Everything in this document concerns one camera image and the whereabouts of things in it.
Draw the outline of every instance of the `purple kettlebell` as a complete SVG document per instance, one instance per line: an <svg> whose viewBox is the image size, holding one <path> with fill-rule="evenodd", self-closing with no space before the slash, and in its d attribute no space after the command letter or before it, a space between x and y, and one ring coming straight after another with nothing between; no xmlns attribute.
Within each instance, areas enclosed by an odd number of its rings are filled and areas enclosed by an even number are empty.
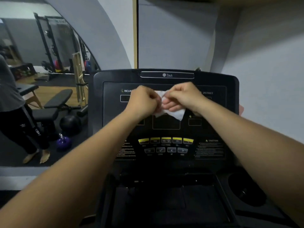
<svg viewBox="0 0 304 228"><path fill-rule="evenodd" d="M64 137L62 134L59 134L59 139L56 142L57 149L65 151L72 146L72 141L68 137Z"/></svg>

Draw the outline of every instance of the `left arm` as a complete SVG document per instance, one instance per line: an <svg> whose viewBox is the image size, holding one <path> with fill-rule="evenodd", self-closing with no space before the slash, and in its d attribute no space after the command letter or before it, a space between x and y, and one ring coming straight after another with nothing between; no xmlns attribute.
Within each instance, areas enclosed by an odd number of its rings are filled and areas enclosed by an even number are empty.
<svg viewBox="0 0 304 228"><path fill-rule="evenodd" d="M129 133L161 104L150 88L132 90L126 109L42 173L0 210L1 227L76 227L101 191Z"/></svg>

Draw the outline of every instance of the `right arm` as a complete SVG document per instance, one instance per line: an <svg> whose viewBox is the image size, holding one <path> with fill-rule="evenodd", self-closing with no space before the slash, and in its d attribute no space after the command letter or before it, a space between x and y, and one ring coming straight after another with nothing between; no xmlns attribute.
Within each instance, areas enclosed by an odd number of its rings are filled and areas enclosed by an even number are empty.
<svg viewBox="0 0 304 228"><path fill-rule="evenodd" d="M304 227L304 145L229 111L192 84L175 85L163 108L202 115L271 199Z"/></svg>

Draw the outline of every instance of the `black exercise ball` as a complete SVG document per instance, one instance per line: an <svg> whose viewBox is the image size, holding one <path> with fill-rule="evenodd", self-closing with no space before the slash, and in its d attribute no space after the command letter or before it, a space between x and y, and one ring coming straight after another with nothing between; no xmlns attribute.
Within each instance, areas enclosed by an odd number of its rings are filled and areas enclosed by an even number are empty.
<svg viewBox="0 0 304 228"><path fill-rule="evenodd" d="M74 115L64 116L60 120L59 126L67 136L79 134L82 129L80 118Z"/></svg>

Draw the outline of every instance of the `white wipe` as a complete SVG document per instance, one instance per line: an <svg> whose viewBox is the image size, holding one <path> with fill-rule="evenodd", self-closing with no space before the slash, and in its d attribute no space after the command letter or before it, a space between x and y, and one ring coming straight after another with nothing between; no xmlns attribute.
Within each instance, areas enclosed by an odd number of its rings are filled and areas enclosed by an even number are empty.
<svg viewBox="0 0 304 228"><path fill-rule="evenodd" d="M166 91L155 91L162 99L162 101L164 100L164 99L167 99L166 97L164 97L164 95L165 95L165 93L166 93ZM185 109L181 109L181 110L178 110L178 111L176 111L176 112L170 112L169 110L165 110L165 109L162 109L162 111L161 112L159 112L159 113L156 113L156 114L154 114L155 115L155 117L160 117L160 116L162 116L162 115L164 115L164 114L168 114L168 115L170 115L170 116L172 116L172 117L174 117L174 118L176 118L177 120L183 120L183 117L184 117L184 114L185 114Z"/></svg>

